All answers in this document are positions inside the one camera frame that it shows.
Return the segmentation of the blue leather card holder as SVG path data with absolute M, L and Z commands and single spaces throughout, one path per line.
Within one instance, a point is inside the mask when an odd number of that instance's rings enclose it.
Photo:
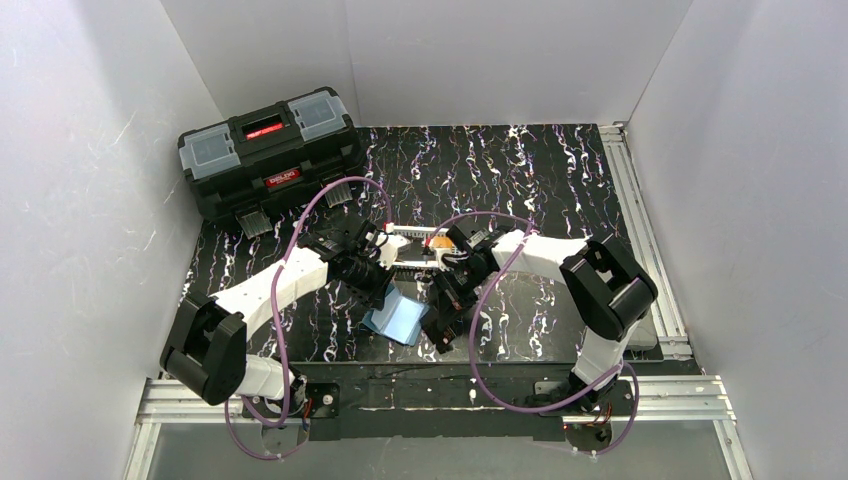
M 362 323 L 374 333 L 396 343 L 415 346 L 421 333 L 421 320 L 429 306 L 407 297 L 390 285 L 382 309 L 370 309 Z

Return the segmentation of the white plastic basket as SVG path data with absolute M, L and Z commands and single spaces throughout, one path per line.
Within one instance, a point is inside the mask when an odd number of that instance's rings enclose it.
M 411 240 L 410 247 L 399 254 L 393 266 L 406 270 L 432 270 L 445 269 L 443 257 L 445 255 L 459 255 L 460 251 L 455 246 L 455 251 L 433 255 L 427 247 L 429 240 L 436 236 L 446 236 L 447 228 L 436 229 L 435 227 L 407 226 L 395 224 L 396 232 Z

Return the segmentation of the black VIP card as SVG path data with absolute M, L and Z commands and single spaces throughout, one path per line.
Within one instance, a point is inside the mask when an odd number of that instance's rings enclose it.
M 439 308 L 436 305 L 428 306 L 420 325 L 439 354 L 445 354 L 453 349 L 452 342 L 459 336 L 459 323 L 463 316 L 464 311 L 456 310 L 452 305 L 446 308 Z

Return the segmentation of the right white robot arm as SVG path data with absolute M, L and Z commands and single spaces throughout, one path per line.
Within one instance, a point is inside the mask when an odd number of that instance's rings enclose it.
M 437 351 L 450 350 L 463 317 L 477 318 L 483 306 L 477 290 L 489 293 L 506 272 L 539 275 L 564 284 L 585 325 L 578 360 L 568 380 L 548 394 L 534 394 L 518 413 L 547 414 L 571 406 L 588 411 L 615 384 L 637 323 L 658 298 L 658 289 L 634 256 L 612 235 L 559 239 L 498 226 L 490 230 L 470 218 L 450 226 L 447 238 L 459 250 L 447 254 L 444 269 L 429 276 L 429 309 L 420 325 Z

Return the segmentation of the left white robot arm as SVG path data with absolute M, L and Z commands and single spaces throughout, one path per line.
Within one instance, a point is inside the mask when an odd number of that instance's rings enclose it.
M 282 358 L 250 355 L 247 343 L 282 309 L 326 284 L 381 310 L 398 254 L 409 246 L 391 225 L 346 221 L 307 233 L 287 257 L 211 296 L 188 292 L 175 315 L 160 366 L 211 406 L 234 395 L 283 401 L 298 379 Z

